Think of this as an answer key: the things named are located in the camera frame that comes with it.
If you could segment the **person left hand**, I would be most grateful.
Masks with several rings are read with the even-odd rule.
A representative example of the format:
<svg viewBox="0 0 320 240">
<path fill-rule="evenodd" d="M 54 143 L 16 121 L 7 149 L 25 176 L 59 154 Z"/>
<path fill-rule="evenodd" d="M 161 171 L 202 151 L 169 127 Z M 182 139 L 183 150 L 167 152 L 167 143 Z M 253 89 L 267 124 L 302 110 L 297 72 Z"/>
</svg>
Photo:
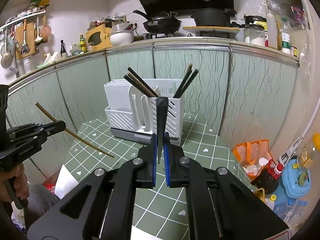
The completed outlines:
<svg viewBox="0 0 320 240">
<path fill-rule="evenodd" d="M 29 188 L 27 183 L 27 177 L 24 172 L 24 165 L 20 163 L 18 166 L 13 168 L 9 172 L 0 172 L 1 178 L 1 189 L 0 189 L 0 199 L 2 202 L 12 202 L 11 197 L 9 196 L 7 189 L 4 185 L 4 181 L 10 178 L 14 178 L 14 189 L 17 198 L 27 199 L 29 197 Z"/>
</svg>

